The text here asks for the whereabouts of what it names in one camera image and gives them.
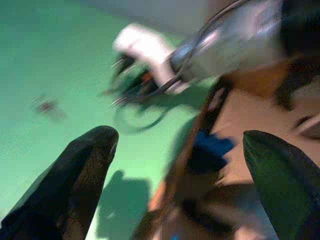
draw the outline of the white plastic part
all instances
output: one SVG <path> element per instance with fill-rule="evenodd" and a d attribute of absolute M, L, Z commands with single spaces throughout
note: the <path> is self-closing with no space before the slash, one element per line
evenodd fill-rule
<path fill-rule="evenodd" d="M 147 63 L 158 87 L 163 86 L 175 76 L 169 62 L 174 50 L 159 33 L 138 24 L 130 24 L 119 33 L 113 46 L 117 51 Z M 179 81 L 166 93 L 179 94 L 188 87 L 187 83 Z"/>

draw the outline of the green floor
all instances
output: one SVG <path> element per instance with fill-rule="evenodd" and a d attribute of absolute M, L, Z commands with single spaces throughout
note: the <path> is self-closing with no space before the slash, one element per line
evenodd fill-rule
<path fill-rule="evenodd" d="M 86 131 L 119 132 L 115 159 L 87 239 L 127 239 L 188 135 L 210 81 L 149 106 L 110 108 L 116 53 L 131 21 L 70 0 L 0 3 L 0 220 L 35 178 Z M 174 44 L 181 38 L 167 34 Z M 33 111 L 33 98 L 58 101 L 66 118 Z"/>

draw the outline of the metal part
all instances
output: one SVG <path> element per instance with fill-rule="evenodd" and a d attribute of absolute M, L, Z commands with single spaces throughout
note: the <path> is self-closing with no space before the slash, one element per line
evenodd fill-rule
<path fill-rule="evenodd" d="M 210 21 L 203 32 L 177 48 L 170 62 L 179 69 L 184 60 L 193 76 L 203 79 L 246 71 L 285 57 L 277 34 L 282 20 L 282 0 L 237 1 L 234 10 Z M 183 78 L 191 81 L 190 74 Z"/>

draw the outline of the blue object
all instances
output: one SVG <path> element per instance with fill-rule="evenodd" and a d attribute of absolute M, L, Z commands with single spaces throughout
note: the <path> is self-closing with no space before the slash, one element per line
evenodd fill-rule
<path fill-rule="evenodd" d="M 227 165 L 224 155 L 235 147 L 231 139 L 200 130 L 195 138 L 189 168 L 197 175 L 217 172 Z"/>

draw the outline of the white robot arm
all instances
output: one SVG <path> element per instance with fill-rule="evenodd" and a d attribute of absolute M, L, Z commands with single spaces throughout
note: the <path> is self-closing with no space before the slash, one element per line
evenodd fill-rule
<path fill-rule="evenodd" d="M 161 34 L 131 24 L 114 42 L 122 53 L 118 63 L 126 72 L 135 61 L 146 63 L 152 75 L 147 84 L 157 89 L 125 95 L 114 104 L 179 94 L 209 76 L 264 67 L 296 54 L 317 54 L 320 34 L 312 27 L 319 23 L 319 9 L 319 3 L 309 0 L 238 0 L 177 48 Z"/>

